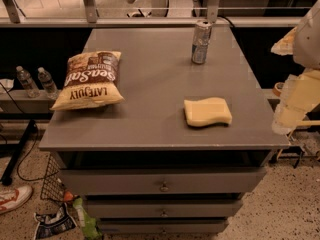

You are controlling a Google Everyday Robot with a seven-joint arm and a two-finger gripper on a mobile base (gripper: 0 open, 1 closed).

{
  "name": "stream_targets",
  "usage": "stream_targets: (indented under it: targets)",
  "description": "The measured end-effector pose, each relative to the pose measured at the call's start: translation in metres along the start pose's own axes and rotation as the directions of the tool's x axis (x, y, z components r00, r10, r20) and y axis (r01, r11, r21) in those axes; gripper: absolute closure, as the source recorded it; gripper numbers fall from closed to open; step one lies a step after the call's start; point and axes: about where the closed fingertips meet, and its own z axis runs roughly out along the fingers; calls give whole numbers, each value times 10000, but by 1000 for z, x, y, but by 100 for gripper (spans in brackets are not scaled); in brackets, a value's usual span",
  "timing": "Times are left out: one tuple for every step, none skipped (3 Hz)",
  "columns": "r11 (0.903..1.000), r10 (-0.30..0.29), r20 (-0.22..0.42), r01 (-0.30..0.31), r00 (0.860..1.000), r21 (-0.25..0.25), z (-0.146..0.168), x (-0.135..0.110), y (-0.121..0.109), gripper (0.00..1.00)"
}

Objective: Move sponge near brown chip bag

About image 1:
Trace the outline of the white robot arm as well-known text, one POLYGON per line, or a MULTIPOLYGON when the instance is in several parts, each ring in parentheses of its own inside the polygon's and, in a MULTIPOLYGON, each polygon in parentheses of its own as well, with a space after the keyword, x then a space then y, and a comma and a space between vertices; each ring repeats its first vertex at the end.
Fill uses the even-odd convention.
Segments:
POLYGON ((271 52, 292 55, 294 62, 304 67, 299 76, 289 75, 284 82, 274 113, 272 130, 286 135, 320 104, 320 0, 272 46, 271 52))

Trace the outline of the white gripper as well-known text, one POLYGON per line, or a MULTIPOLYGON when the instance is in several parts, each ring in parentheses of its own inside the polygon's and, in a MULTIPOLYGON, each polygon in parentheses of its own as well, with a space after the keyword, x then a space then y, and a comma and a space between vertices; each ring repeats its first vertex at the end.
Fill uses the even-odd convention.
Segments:
MULTIPOLYGON (((296 30, 296 27, 292 28, 276 42, 271 52, 281 56, 292 55, 296 30)), ((274 133, 286 135, 295 130, 306 114, 320 104, 320 71, 305 69, 299 76, 290 75, 282 94, 284 102, 277 105, 271 127, 274 133)))

